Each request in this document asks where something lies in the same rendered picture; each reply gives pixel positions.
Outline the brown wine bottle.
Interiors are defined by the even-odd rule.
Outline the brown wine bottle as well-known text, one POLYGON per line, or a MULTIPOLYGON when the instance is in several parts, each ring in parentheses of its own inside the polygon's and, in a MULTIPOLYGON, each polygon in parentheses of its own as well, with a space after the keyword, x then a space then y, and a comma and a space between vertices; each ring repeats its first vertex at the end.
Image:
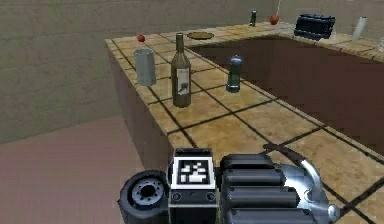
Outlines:
POLYGON ((173 105, 179 108, 191 104, 191 64, 184 52, 183 34, 176 34, 176 53, 171 61, 173 105))

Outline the dark green pepper mill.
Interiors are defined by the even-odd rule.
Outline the dark green pepper mill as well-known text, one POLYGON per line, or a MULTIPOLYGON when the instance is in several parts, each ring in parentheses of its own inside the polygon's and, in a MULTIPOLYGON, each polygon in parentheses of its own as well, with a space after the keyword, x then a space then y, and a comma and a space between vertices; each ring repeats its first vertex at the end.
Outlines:
POLYGON ((226 90, 230 93, 237 93, 240 90, 242 63, 241 56, 235 55, 230 58, 230 70, 226 85, 226 90))

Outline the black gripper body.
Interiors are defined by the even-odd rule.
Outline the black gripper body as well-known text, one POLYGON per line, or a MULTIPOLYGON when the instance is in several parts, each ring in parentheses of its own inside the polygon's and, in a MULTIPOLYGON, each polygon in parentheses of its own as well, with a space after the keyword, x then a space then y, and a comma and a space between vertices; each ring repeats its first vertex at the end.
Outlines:
POLYGON ((169 224, 166 174, 146 170, 133 175, 117 201, 124 224, 169 224))

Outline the brown round plate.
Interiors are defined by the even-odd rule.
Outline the brown round plate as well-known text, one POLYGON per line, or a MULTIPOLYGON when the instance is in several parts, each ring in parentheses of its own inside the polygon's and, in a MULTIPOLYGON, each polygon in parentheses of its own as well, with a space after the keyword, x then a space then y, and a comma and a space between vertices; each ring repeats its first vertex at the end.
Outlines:
POLYGON ((214 34, 210 32, 190 32, 187 37, 194 40, 209 40, 214 37, 214 34))

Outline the grey metal cup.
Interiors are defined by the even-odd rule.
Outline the grey metal cup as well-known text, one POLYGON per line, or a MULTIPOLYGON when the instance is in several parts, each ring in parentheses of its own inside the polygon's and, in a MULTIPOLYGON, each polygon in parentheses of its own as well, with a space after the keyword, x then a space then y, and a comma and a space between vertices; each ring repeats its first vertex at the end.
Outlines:
POLYGON ((156 83, 154 51, 138 49, 134 52, 135 70, 138 83, 142 86, 152 86, 156 83))

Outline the tan tiled kitchen counter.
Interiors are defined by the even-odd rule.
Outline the tan tiled kitchen counter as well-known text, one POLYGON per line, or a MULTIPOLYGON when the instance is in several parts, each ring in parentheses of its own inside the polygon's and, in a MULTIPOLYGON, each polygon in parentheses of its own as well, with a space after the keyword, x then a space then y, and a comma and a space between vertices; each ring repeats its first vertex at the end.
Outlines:
POLYGON ((342 217, 338 224, 384 224, 384 156, 281 98, 243 81, 226 91, 226 69, 192 50, 192 103, 172 104, 170 61, 174 33, 148 35, 157 82, 137 82, 135 37, 106 42, 125 124, 147 169, 166 168, 178 147, 209 147, 216 160, 230 153, 258 153, 267 142, 283 144, 314 163, 342 217))

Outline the black toaster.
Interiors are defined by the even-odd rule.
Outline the black toaster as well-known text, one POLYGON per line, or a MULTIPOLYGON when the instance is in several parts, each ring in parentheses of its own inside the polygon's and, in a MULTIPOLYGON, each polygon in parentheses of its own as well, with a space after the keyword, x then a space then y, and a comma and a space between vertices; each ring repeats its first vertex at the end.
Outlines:
POLYGON ((294 35, 319 41, 329 39, 336 18, 318 14, 301 14, 297 18, 294 35))

